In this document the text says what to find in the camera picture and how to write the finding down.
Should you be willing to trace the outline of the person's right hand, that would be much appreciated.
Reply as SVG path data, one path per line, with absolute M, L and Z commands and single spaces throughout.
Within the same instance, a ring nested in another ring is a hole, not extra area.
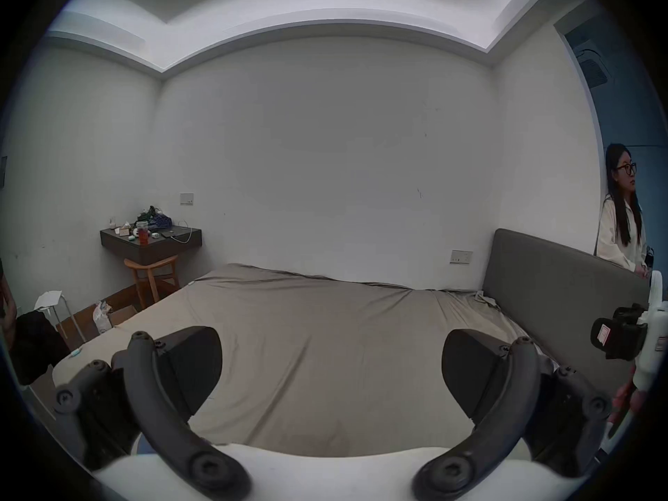
M 609 422 L 613 425 L 622 422 L 628 412 L 638 413 L 646 399 L 647 392 L 638 389 L 633 383 L 636 367 L 636 364 L 633 363 L 633 366 L 630 369 L 629 379 L 624 385 L 618 388 L 613 397 L 613 411 L 609 417 Z

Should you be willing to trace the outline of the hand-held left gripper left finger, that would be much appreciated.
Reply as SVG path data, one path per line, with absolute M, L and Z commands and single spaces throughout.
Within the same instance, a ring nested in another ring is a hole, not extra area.
M 244 499 L 252 486 L 248 472 L 188 425 L 221 372 L 221 340 L 212 327 L 187 327 L 157 339 L 136 331 L 110 363 L 95 359 L 56 387 L 57 430 L 72 457 L 90 471 L 130 456 L 143 436 L 199 493 Z

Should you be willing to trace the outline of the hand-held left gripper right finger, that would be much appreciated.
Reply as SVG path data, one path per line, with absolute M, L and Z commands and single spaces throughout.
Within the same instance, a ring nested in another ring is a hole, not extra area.
M 424 464 L 412 481 L 417 499 L 458 499 L 486 479 L 518 441 L 531 460 L 565 478 L 597 466 L 611 400 L 580 372 L 554 367 L 522 336 L 505 343 L 472 329 L 451 331 L 442 376 L 474 423 L 457 446 Z

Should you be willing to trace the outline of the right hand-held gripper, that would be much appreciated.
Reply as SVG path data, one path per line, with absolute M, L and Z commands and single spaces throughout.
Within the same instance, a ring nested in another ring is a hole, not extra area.
M 635 389 L 650 389 L 667 352 L 667 302 L 660 271 L 652 271 L 648 302 L 647 307 L 618 307 L 612 317 L 597 318 L 590 330 L 590 342 L 606 359 L 634 362 Z

